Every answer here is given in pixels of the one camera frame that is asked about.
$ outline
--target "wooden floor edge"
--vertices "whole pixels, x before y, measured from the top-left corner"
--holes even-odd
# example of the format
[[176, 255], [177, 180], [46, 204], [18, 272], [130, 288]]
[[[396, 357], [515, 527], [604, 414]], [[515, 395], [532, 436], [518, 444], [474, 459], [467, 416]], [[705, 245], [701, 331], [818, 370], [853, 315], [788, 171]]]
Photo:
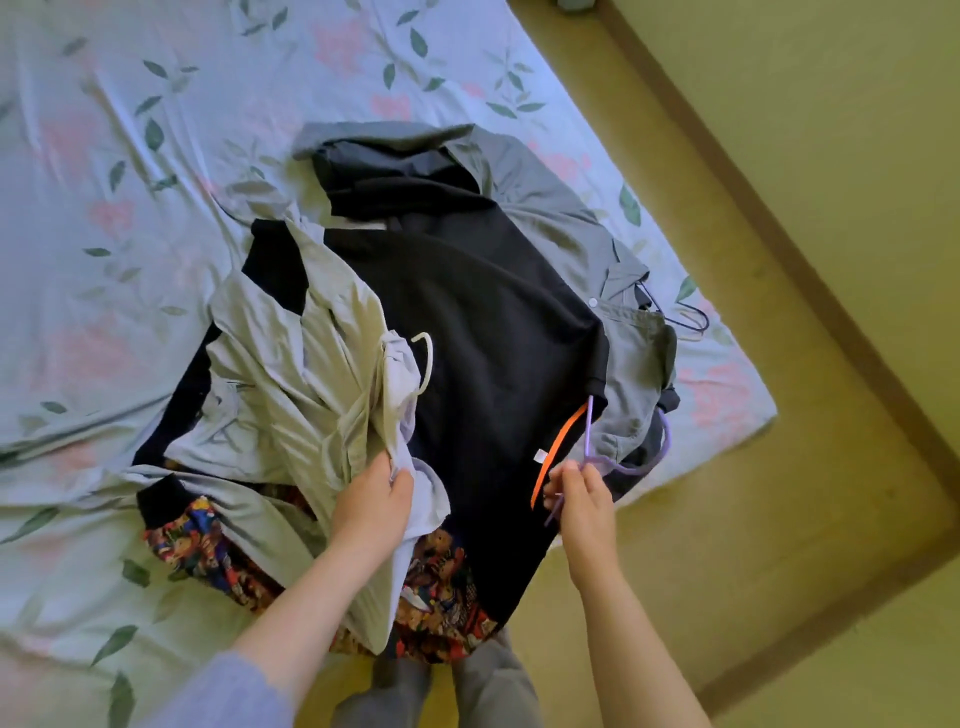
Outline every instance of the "wooden floor edge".
[[833, 602], [785, 637], [707, 684], [697, 691], [701, 704], [710, 716], [718, 716], [958, 554], [960, 527], [951, 529], [852, 594]]
[[612, 0], [597, 0], [607, 32], [686, 134], [707, 166], [793, 280], [854, 368], [874, 391], [951, 497], [960, 502], [960, 457], [910, 396], [847, 310], [800, 252], [777, 217], [727, 155], [696, 110], [670, 81], [653, 54], [627, 24]]

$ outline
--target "hand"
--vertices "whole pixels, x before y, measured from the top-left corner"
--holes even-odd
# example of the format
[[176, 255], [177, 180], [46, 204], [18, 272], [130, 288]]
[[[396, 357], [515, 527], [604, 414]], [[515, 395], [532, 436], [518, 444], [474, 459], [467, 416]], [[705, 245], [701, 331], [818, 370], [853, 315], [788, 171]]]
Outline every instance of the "hand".
[[597, 469], [587, 465], [581, 473], [577, 462], [567, 460], [550, 471], [544, 492], [547, 510], [564, 494], [560, 533], [574, 586], [582, 592], [597, 579], [620, 573], [613, 496]]
[[358, 548], [375, 560], [373, 569], [403, 540], [414, 497], [410, 472], [400, 471], [391, 485], [390, 471], [384, 450], [337, 496], [333, 509], [330, 544]]

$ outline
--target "gray pants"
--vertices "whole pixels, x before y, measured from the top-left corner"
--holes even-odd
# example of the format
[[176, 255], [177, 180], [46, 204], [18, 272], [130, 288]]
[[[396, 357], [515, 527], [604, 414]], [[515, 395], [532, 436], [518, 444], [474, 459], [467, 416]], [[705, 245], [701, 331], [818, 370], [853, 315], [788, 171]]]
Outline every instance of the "gray pants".
[[[453, 666], [460, 728], [542, 728], [533, 683], [504, 632]], [[330, 728], [417, 728], [430, 666], [378, 657], [370, 689], [336, 707]]]

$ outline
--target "mattress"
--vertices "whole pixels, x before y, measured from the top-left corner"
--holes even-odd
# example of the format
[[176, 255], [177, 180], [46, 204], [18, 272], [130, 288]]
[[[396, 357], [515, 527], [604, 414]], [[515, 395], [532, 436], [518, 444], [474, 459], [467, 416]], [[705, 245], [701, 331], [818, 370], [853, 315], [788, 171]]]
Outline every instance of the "mattress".
[[756, 369], [503, 2], [20, 0], [0, 8], [0, 705], [122, 728], [251, 619], [171, 581], [126, 474], [241, 264], [243, 210], [328, 205], [310, 121], [474, 122], [532, 149], [684, 333], [673, 447], [621, 501], [776, 414]]

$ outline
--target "sleeve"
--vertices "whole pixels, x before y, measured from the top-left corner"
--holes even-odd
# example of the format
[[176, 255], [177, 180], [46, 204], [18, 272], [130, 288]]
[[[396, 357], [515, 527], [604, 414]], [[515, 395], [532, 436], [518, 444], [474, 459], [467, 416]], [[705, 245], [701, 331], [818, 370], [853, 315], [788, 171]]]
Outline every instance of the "sleeve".
[[221, 652], [138, 728], [292, 728], [290, 701], [236, 652]]

